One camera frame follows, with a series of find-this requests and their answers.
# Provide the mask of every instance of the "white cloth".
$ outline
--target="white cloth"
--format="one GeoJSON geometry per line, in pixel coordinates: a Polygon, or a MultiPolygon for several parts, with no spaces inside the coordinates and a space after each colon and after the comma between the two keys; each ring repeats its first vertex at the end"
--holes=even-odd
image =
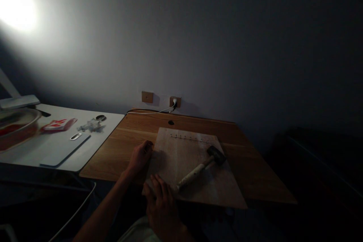
{"type": "Polygon", "coordinates": [[[147,216],[140,218],[132,224],[132,226],[118,240],[118,242],[129,241],[161,242],[150,228],[147,216]]]}

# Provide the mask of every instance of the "plywood board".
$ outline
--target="plywood board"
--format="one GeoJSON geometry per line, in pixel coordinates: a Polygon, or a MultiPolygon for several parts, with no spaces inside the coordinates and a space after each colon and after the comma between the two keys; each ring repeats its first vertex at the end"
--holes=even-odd
{"type": "MultiPolygon", "coordinates": [[[[175,188],[184,176],[209,157],[206,151],[211,145],[223,152],[214,135],[159,128],[146,182],[153,188],[150,175],[159,174],[175,188]]],[[[222,166],[212,162],[198,178],[175,194],[175,198],[247,209],[228,160],[222,166]]]]}

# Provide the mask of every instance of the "wall socket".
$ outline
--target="wall socket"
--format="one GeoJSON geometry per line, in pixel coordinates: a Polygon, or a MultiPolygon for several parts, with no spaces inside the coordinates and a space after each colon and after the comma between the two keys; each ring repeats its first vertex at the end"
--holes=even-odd
{"type": "Polygon", "coordinates": [[[176,96],[171,96],[170,98],[169,98],[169,107],[172,107],[173,105],[174,105],[174,98],[176,98],[177,99],[177,108],[180,108],[180,105],[181,105],[181,103],[182,103],[182,98],[178,98],[178,97],[176,97],[176,96]]]}
{"type": "Polygon", "coordinates": [[[154,96],[154,93],[151,92],[141,92],[141,101],[145,103],[152,103],[152,97],[154,96]]]}

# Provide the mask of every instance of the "mallet handle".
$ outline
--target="mallet handle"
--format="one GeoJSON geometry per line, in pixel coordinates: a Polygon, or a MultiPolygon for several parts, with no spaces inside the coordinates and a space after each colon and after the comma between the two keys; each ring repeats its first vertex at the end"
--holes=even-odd
{"type": "Polygon", "coordinates": [[[214,157],[210,156],[208,159],[206,159],[204,162],[202,162],[200,165],[198,165],[196,168],[194,168],[187,176],[182,178],[180,182],[177,184],[178,192],[180,192],[180,189],[188,184],[190,184],[196,177],[199,176],[199,174],[212,162],[214,161],[214,157]]]}

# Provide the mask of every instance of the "hand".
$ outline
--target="hand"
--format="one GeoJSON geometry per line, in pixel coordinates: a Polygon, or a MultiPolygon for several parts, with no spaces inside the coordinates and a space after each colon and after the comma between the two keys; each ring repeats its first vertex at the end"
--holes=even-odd
{"type": "Polygon", "coordinates": [[[152,145],[151,141],[145,140],[141,145],[134,147],[127,167],[129,173],[136,175],[146,165],[152,155],[152,145]]]}
{"type": "Polygon", "coordinates": [[[156,200],[147,183],[144,183],[144,192],[147,199],[146,214],[154,233],[164,242],[194,241],[187,227],[178,218],[170,185],[159,175],[151,175],[150,178],[155,188],[156,200]]]}

